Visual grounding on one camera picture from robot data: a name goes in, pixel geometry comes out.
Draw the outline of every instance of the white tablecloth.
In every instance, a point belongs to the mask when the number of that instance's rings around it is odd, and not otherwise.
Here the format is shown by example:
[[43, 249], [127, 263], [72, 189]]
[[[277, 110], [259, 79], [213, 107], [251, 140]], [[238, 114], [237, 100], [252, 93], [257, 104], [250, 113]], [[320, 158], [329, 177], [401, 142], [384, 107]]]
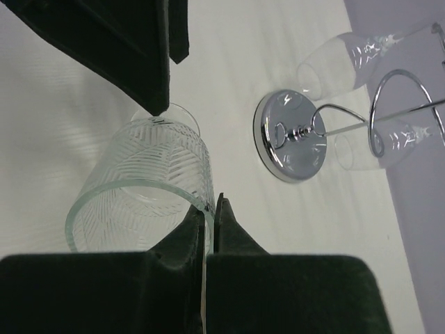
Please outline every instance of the white tablecloth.
[[[252, 118], [298, 63], [350, 30], [341, 0], [190, 1], [191, 55], [171, 68], [171, 100], [200, 124], [214, 188], [272, 253], [348, 254], [373, 270], [395, 333], [423, 333], [385, 172], [346, 172], [332, 145], [299, 185], [264, 167]], [[332, 100], [361, 111], [364, 89]], [[0, 5], [0, 257], [67, 251], [66, 214], [111, 135], [138, 105], [47, 45]], [[350, 122], [327, 113], [329, 128]]]

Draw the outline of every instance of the round chrome base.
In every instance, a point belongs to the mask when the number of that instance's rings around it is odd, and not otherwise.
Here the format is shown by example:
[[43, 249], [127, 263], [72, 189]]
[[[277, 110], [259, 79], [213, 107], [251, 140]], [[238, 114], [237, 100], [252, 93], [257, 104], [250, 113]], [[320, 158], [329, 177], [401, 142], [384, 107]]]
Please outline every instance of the round chrome base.
[[[279, 179], [296, 183], [320, 170], [326, 157], [326, 138], [317, 135], [290, 141], [286, 131], [311, 124], [316, 107], [300, 93], [284, 89], [267, 94], [255, 111], [253, 134], [261, 160]], [[318, 133], [325, 132], [323, 120], [315, 121]]]

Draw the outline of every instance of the metal rod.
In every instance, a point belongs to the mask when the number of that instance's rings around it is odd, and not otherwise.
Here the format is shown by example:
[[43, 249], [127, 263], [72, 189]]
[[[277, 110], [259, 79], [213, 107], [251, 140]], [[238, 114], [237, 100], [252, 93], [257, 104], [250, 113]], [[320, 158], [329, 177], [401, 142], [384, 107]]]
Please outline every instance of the metal rod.
[[[430, 109], [430, 108], [432, 108], [434, 106], [440, 106], [441, 104], [445, 104], [445, 98], [441, 99], [441, 100], [433, 101], [433, 102], [430, 102], [430, 103], [421, 104], [420, 106], [416, 106], [414, 108], [409, 108], [409, 109], [404, 109], [404, 110], [401, 110], [401, 111], [397, 111], [396, 113], [392, 113], [391, 115], [380, 117], [380, 118], [376, 119], [374, 121], [374, 123], [383, 122], [383, 121], [386, 121], [386, 120], [391, 120], [393, 118], [397, 118], [397, 117], [400, 117], [400, 116], [403, 116], [403, 115], [408, 115], [408, 114], [411, 114], [411, 113], [416, 113], [417, 111], [421, 111], [421, 110], [424, 110], [424, 109]], [[354, 125], [350, 125], [348, 127], [342, 127], [341, 129], [325, 132], [324, 134], [321, 134], [321, 136], [322, 137], [328, 137], [328, 136], [334, 136], [336, 134], [342, 134], [344, 132], [360, 129], [362, 127], [367, 127], [368, 123], [369, 122], [366, 121], [366, 122], [361, 122], [361, 123], [357, 123], [357, 124], [354, 124]]]

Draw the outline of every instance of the etched glass tumbler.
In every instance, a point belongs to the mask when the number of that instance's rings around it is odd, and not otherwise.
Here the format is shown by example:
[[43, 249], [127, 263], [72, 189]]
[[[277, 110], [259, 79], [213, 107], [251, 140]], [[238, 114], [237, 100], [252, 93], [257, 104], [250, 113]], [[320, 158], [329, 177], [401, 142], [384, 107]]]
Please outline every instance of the etched glass tumbler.
[[209, 250], [215, 200], [199, 130], [165, 117], [135, 119], [113, 136], [86, 180], [67, 216], [67, 242], [73, 252], [146, 251], [190, 205], [205, 215]]

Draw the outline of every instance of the drinking glass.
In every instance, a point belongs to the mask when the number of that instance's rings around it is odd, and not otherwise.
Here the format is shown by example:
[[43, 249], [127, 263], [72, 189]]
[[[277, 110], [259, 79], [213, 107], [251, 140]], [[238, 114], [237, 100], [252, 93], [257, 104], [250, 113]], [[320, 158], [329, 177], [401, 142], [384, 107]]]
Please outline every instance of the drinking glass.
[[440, 135], [437, 126], [418, 127], [400, 119], [377, 122], [374, 143], [378, 155], [369, 148], [368, 127], [338, 134], [334, 138], [337, 161], [346, 170], [374, 170], [394, 166], [407, 158], [420, 142]]
[[444, 11], [441, 10], [404, 31], [389, 35], [362, 37], [347, 32], [331, 38], [298, 66], [298, 90], [316, 101], [362, 87], [391, 47], [407, 36], [432, 26], [443, 16]]
[[176, 104], [161, 117], [145, 115], [136, 113], [113, 136], [83, 185], [65, 223], [71, 251], [146, 251], [182, 222], [190, 205], [205, 215], [211, 249], [215, 200], [199, 127]]

